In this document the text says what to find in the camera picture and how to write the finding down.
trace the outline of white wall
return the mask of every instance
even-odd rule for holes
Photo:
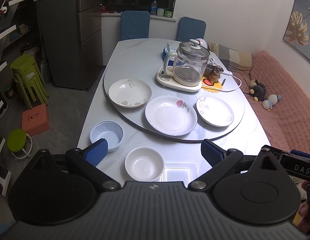
[[[282,0],[265,50],[276,58],[310,98],[310,61],[282,38],[294,0]]]
[[[176,0],[173,17],[204,20],[206,41],[256,53],[267,43],[279,3],[280,0]]]
[[[150,38],[175,40],[177,24],[170,20],[151,18]],[[120,40],[120,16],[102,16],[103,62],[107,65]]]

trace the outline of window sill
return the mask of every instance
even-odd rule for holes
[[[121,13],[102,13],[102,16],[120,16]],[[167,18],[163,16],[157,16],[157,15],[151,15],[152,19],[157,19],[157,20],[167,20],[167,21],[172,21],[176,22],[177,20],[174,18]]]

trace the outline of pink rose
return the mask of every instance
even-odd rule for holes
[[[177,107],[182,107],[183,106],[183,100],[179,100],[176,102]]]

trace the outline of dining table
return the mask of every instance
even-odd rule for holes
[[[163,66],[162,51],[167,43],[171,48],[177,49],[180,42],[165,39],[119,41],[98,84],[82,128],[78,148],[85,149],[91,145],[90,131],[97,123],[110,120],[122,126],[125,135],[120,147],[114,152],[108,152],[97,165],[99,170],[119,182],[121,186],[124,186],[126,181],[133,180],[126,172],[125,158],[137,147],[152,147],[161,153],[165,169],[156,181],[182,181],[187,187],[191,181],[211,169],[211,165],[201,155],[201,141],[205,136],[222,149],[235,148],[244,155],[257,155],[264,145],[270,145],[263,127],[240,89],[232,92],[205,92],[211,96],[222,97],[225,102],[232,101],[233,104],[236,98],[238,108],[242,109],[243,113],[240,114],[241,119],[236,125],[229,130],[216,130],[217,132],[211,135],[211,131],[215,131],[214,128],[202,122],[198,116],[199,125],[196,132],[198,136],[191,136],[189,139],[167,137],[152,130],[143,121],[146,104],[134,112],[129,112],[111,102],[107,90],[111,83],[123,78],[138,78],[152,88],[150,100],[160,95],[174,95],[188,101],[195,108],[194,102],[204,93],[202,89],[196,93],[187,93],[163,87],[156,80],[156,73]],[[212,53],[212,56],[227,72],[216,55]],[[225,87],[236,86],[237,83],[232,76],[227,76]]]

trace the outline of orange box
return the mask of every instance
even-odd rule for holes
[[[50,129],[46,104],[33,107],[22,114],[22,129],[30,136]]]

